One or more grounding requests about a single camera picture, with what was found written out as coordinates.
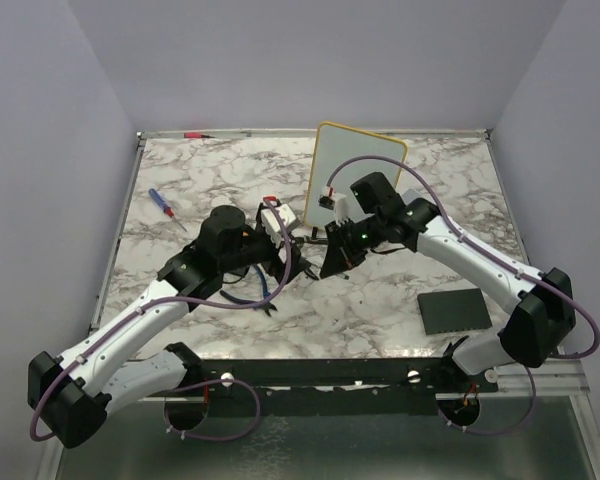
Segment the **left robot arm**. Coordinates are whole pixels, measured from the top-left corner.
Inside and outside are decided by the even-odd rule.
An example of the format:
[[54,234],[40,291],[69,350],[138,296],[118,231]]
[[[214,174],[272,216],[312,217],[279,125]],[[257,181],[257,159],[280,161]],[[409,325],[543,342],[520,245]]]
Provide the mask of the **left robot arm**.
[[27,371],[27,403],[35,442],[57,438],[75,448],[116,409],[152,393],[186,395],[200,385],[197,356],[169,346],[138,365],[130,357],[200,305],[212,306],[226,273],[259,264],[280,287],[291,280],[299,255],[292,231],[299,220],[272,197],[260,204],[255,226],[231,205],[214,208],[196,239],[171,257],[141,295],[117,317],[57,356],[37,354]]

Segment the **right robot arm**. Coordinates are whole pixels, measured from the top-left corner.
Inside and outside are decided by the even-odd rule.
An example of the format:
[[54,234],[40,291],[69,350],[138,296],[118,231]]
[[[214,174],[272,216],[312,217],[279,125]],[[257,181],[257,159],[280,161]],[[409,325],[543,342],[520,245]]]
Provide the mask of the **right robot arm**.
[[326,224],[328,248],[320,276],[328,278],[364,262],[382,243],[400,245],[452,269],[495,301],[509,316],[501,329],[450,345],[450,360],[439,367],[441,383],[461,391],[492,367],[519,363],[538,368],[575,326],[569,277],[557,268],[548,273],[519,263],[446,220],[441,209],[416,191],[398,194],[381,172],[351,186],[365,217],[348,216],[347,197],[331,186],[318,204],[334,214]]

